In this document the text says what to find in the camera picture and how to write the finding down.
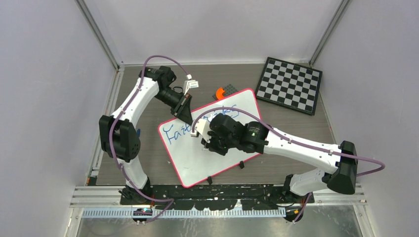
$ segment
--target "white wall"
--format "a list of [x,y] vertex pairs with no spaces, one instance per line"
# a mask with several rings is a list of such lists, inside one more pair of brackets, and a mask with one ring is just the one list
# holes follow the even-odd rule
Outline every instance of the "white wall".
[[[180,62],[308,61],[340,0],[89,0],[126,64],[153,54]],[[167,62],[156,59],[153,62]]]
[[360,179],[382,236],[419,235],[418,12],[417,0],[352,1],[315,65],[337,140],[387,165]]
[[0,235],[59,237],[115,72],[74,0],[2,0],[0,29]]

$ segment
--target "gray wood tabletop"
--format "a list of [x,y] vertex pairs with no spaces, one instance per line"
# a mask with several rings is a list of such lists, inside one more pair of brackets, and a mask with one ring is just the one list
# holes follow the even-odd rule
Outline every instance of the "gray wood tabletop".
[[[184,72],[172,66],[177,76],[172,86],[183,86]],[[199,81],[199,88],[190,90],[193,96],[191,109],[195,109],[213,102],[212,95],[223,86],[232,84],[238,90],[251,88],[255,90],[263,64],[240,65],[191,65],[185,68],[193,79]],[[119,106],[131,92],[138,78],[140,67],[126,67],[118,94]],[[316,114],[306,115],[278,105],[258,100],[262,119],[288,133],[298,137],[333,143],[325,111],[321,99],[317,100]],[[144,172],[152,184],[180,184],[170,158],[157,132],[160,123],[173,118],[170,108],[157,99],[153,99],[140,120],[137,128],[141,129],[141,150],[139,158]],[[245,168],[233,167],[212,178],[215,184],[281,184],[285,176],[300,174],[314,169],[308,164],[274,155],[263,154],[245,162]],[[104,154],[97,178],[98,185],[121,185],[125,179],[116,168],[112,159]]]

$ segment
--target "checkerboard square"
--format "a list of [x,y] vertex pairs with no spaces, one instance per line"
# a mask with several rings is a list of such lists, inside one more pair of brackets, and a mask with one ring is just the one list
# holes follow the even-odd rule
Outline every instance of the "checkerboard square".
[[268,58],[258,86],[258,99],[314,115],[322,72]]

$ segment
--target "black chessboard frame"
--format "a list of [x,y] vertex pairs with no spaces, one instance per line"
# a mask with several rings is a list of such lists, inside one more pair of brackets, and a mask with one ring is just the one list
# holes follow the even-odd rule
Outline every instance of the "black chessboard frame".
[[[307,72],[311,71],[311,73],[312,72],[318,72],[319,73],[318,80],[317,80],[317,86],[316,86],[316,89],[315,89],[314,102],[313,102],[313,106],[312,106],[311,111],[304,110],[304,109],[298,108],[296,106],[287,105],[285,103],[282,103],[282,102],[279,102],[279,101],[274,101],[274,100],[265,98],[263,96],[258,96],[257,95],[257,93],[259,92],[259,89],[260,89],[260,84],[263,81],[263,78],[264,78],[264,75],[265,75],[265,72],[266,72],[266,69],[267,69],[267,66],[268,66],[270,60],[281,62],[282,67],[286,67],[287,65],[293,65],[294,67],[297,67],[297,71],[299,71],[301,68],[305,68],[307,70]],[[262,74],[260,75],[260,79],[259,79],[259,82],[257,84],[257,87],[256,87],[256,90],[255,90],[254,94],[255,94],[257,99],[260,99],[260,100],[263,100],[263,101],[266,101],[266,102],[269,102],[269,103],[277,104],[277,105],[280,105],[280,106],[283,106],[283,107],[286,107],[286,108],[289,108],[289,109],[292,109],[292,110],[296,110],[296,111],[299,111],[299,112],[302,112],[302,113],[305,113],[305,114],[308,114],[308,115],[314,115],[315,112],[316,112],[317,98],[319,97],[321,78],[322,78],[322,72],[321,71],[318,71],[318,70],[315,70],[315,69],[312,69],[312,68],[309,68],[309,67],[305,67],[305,66],[302,66],[302,65],[298,65],[298,64],[295,64],[295,63],[290,63],[290,62],[287,62],[287,61],[283,61],[283,60],[279,60],[279,59],[276,59],[276,58],[268,57],[267,60],[266,60],[265,66],[263,68]]]

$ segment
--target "orange curved object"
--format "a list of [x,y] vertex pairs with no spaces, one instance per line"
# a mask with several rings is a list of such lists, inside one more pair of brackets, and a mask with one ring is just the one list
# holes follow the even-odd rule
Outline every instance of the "orange curved object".
[[221,100],[222,98],[224,98],[224,92],[225,90],[222,87],[220,87],[215,93],[215,96],[217,97],[217,99]]

